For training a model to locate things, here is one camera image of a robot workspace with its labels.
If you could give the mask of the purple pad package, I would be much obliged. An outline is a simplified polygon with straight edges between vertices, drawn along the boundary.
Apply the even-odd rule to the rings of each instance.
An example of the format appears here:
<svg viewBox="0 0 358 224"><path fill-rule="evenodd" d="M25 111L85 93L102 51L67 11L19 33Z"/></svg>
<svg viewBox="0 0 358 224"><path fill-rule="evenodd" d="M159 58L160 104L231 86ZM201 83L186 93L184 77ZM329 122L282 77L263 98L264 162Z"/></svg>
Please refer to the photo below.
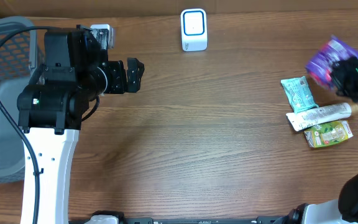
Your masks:
<svg viewBox="0 0 358 224"><path fill-rule="evenodd" d="M334 89L331 79L332 66L341 60L357 57L358 50L332 35L318 52L309 60L305 68L309 76L321 87Z"/></svg>

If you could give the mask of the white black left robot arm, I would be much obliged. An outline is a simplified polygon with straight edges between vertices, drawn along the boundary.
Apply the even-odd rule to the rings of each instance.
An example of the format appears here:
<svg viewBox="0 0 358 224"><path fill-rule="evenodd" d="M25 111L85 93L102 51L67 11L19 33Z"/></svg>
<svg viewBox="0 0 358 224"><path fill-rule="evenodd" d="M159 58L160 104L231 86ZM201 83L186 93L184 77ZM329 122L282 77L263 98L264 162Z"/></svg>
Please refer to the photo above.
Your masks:
<svg viewBox="0 0 358 224"><path fill-rule="evenodd" d="M45 33L45 62L17 99L18 123L32 147L25 155L22 223L68 222L71 163L90 103L140 90L144 64L110 61L114 41L107 24Z"/></svg>

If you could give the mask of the teal wipes packet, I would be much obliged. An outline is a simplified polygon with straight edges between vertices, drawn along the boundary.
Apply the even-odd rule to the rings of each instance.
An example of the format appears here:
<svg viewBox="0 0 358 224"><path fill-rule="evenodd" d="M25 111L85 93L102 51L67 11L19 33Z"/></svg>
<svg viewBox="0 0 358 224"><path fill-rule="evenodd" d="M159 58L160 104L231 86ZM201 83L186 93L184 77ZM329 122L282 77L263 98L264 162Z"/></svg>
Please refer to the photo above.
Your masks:
<svg viewBox="0 0 358 224"><path fill-rule="evenodd" d="M294 113L300 113L319 106L314 102L306 77L281 80L282 87Z"/></svg>

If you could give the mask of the white tube gold cap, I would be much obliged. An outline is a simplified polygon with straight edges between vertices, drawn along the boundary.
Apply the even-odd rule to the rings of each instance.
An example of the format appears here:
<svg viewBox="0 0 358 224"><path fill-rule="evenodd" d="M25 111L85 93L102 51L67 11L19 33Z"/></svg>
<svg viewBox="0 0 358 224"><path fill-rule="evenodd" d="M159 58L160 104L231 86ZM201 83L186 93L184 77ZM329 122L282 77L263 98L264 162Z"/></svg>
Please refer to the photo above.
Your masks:
<svg viewBox="0 0 358 224"><path fill-rule="evenodd" d="M357 113L357 104L338 103L320 108L313 108L299 113L287 113L286 117L295 131L302 131L317 124L349 118Z"/></svg>

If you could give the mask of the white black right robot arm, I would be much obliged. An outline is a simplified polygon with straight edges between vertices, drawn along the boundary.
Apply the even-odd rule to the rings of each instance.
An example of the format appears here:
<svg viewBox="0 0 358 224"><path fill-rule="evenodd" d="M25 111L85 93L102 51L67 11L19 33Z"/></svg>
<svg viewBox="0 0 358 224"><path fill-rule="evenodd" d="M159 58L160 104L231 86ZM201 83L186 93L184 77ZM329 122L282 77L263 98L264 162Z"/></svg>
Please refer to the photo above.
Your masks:
<svg viewBox="0 0 358 224"><path fill-rule="evenodd" d="M332 37L306 64L306 71L319 86L350 98L351 102L288 113L293 129L306 131L311 147L351 137L346 118L358 112L358 50ZM358 223L358 174L345 183L339 198L301 204L276 219L276 223Z"/></svg>

